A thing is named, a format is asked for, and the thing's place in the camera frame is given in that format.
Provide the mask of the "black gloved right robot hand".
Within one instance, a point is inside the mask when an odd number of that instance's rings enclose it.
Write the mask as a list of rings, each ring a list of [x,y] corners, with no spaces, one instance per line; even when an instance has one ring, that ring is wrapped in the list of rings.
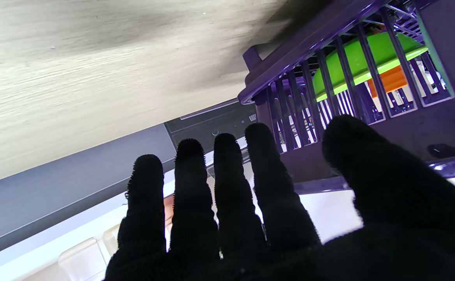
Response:
[[[245,130],[255,213],[234,136],[214,143],[215,199],[204,150],[178,145],[170,238],[164,173],[136,159],[106,281],[455,281],[455,186],[357,118],[332,119],[322,151],[354,191],[363,227],[323,244],[295,192],[270,129]]]

